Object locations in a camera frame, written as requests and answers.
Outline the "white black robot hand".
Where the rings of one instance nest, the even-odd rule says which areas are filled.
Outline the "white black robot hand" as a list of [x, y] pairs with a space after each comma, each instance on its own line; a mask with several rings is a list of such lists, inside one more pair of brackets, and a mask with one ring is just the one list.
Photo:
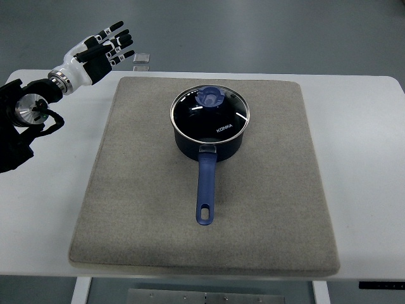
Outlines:
[[113, 67], [135, 54], [130, 48], [134, 42], [129, 30], [117, 32], [123, 26], [124, 22], [119, 21], [86, 37], [65, 54], [63, 63], [49, 72], [48, 79], [64, 95], [98, 83]]

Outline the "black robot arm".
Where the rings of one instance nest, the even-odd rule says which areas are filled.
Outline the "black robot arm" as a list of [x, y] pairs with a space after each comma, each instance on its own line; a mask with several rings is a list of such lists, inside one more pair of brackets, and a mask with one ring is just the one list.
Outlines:
[[30, 145], [64, 126], [49, 108], [60, 101], [66, 86], [58, 79], [40, 79], [25, 87], [13, 80], [1, 87], [1, 172], [18, 168], [34, 156]]

